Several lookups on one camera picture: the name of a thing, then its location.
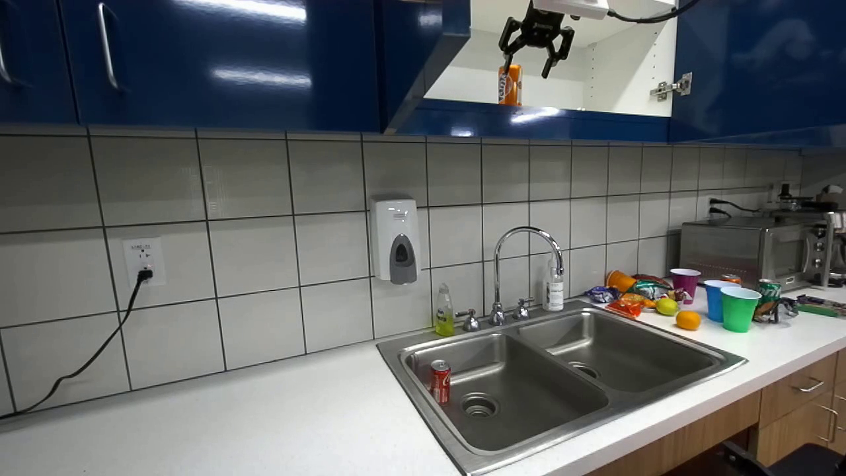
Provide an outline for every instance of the sink basin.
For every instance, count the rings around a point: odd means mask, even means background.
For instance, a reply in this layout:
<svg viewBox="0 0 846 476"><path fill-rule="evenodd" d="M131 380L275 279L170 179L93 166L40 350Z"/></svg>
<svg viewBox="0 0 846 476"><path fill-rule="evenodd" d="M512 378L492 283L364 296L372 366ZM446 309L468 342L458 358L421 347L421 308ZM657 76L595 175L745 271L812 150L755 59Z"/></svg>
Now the sink basin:
<svg viewBox="0 0 846 476"><path fill-rule="evenodd" d="M454 338L380 342L379 353L464 474L508 465L742 363L586 305ZM434 359L449 366L446 404L431 398Z"/></svg>
<svg viewBox="0 0 846 476"><path fill-rule="evenodd" d="M472 449L505 449L607 407L590 378L505 333L406 350L404 366L421 388L431 384L434 359L453 370L449 402L438 410Z"/></svg>
<svg viewBox="0 0 846 476"><path fill-rule="evenodd" d="M598 309L525 324L515 333L525 343L548 350L557 363L595 378L607 392L619 392L619 400L671 395L718 370L722 363L716 353Z"/></svg>

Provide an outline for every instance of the kitchen counter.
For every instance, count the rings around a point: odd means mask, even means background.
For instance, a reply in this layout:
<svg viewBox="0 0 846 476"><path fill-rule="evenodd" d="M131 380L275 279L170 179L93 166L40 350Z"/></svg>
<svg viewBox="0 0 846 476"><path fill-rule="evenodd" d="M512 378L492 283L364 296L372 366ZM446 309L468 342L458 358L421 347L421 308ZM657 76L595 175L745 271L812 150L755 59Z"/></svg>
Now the kitchen counter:
<svg viewBox="0 0 846 476"><path fill-rule="evenodd" d="M846 301L846 291L804 291ZM846 347L846 320L799 314L677 332L745 358L656 404L495 474L586 474ZM0 427L2 476L458 474L372 343L53 410Z"/></svg>

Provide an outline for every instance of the pink cup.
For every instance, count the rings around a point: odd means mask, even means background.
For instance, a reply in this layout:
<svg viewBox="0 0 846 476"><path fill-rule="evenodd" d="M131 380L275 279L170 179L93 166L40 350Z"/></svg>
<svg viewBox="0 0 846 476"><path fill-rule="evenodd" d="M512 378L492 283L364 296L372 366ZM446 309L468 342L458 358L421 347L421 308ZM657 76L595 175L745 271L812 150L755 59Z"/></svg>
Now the pink cup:
<svg viewBox="0 0 846 476"><path fill-rule="evenodd" d="M698 279L700 279L704 272L690 271L690 267L675 267L675 271L669 271L669 276L671 276L671 285L675 285L677 291L681 291L681 301L685 301L685 305L693 305L693 298L694 298L694 283L698 283Z"/></svg>

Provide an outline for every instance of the lower cabinet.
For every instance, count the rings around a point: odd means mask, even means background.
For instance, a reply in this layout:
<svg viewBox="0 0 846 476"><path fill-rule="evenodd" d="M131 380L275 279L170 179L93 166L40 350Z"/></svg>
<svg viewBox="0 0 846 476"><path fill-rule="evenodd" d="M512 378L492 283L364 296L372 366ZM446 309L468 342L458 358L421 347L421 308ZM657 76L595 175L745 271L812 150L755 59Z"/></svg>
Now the lower cabinet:
<svg viewBox="0 0 846 476"><path fill-rule="evenodd" d="M846 353L824 358L767 388L738 400L620 461L595 476L722 474L716 448L734 443L763 465L802 445L846 452Z"/></svg>

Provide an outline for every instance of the wall-mounted soap dispenser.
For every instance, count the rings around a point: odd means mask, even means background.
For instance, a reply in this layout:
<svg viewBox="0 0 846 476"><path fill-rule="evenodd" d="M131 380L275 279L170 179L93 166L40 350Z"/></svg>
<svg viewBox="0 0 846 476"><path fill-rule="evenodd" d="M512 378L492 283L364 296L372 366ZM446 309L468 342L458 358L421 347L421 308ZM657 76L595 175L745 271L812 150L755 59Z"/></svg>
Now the wall-mounted soap dispenser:
<svg viewBox="0 0 846 476"><path fill-rule="evenodd" d="M372 272L388 283L414 283L421 276L417 203L413 199L372 199Z"/></svg>

